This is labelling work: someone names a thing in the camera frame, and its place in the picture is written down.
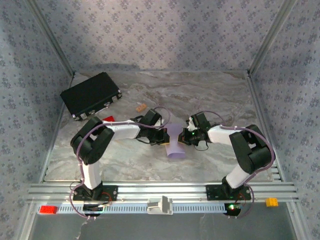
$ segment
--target black mounting plate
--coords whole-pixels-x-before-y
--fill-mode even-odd
[[[210,184],[205,186],[206,199],[208,201],[236,201],[236,200],[251,200],[250,189],[247,186],[242,187],[241,189],[229,194],[226,196],[222,189],[222,184]]]
[[[101,194],[99,199],[92,200],[88,192],[82,186],[80,186],[74,191],[73,200],[85,201],[85,202],[96,202],[96,201],[109,202],[109,195],[110,195],[111,201],[116,201],[118,196],[118,186],[103,185],[102,193],[107,193],[107,194]]]

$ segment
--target floral wallpaper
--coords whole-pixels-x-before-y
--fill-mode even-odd
[[[70,77],[23,1],[0,8],[0,239],[10,240],[26,184],[39,180]]]
[[[36,0],[75,71],[245,70],[283,0]]]
[[[320,2],[298,0],[253,77],[280,162],[320,239]]]

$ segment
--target floor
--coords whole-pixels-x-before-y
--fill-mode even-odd
[[[76,85],[97,73],[77,73]],[[124,121],[140,115],[136,107],[163,106],[171,112],[172,123],[185,124],[190,115],[201,110],[216,111],[230,126],[259,126],[247,81],[242,74],[221,71],[203,72],[108,72],[122,90],[122,98],[97,113],[103,119],[113,116]],[[208,114],[207,118],[219,123]],[[85,122],[74,121],[65,108],[58,135],[47,166],[46,181],[80,179],[76,156],[70,140]],[[210,144],[207,151],[184,146],[185,159],[170,159],[164,146],[150,146],[134,139],[113,141],[100,159],[103,181],[220,181],[237,163],[231,146]],[[262,172],[254,181],[270,181]]]

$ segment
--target patterned wallpaper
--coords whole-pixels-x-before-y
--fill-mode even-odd
[[[280,162],[320,239],[320,2],[299,0],[254,80]]]
[[[39,180],[70,78],[31,13],[0,2],[0,239],[13,239],[26,184]]]
[[[283,0],[36,0],[72,68],[245,70]]]

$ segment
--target yellow lego brick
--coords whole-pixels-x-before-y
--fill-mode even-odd
[[[278,199],[269,197],[265,200],[267,207],[278,207]]]

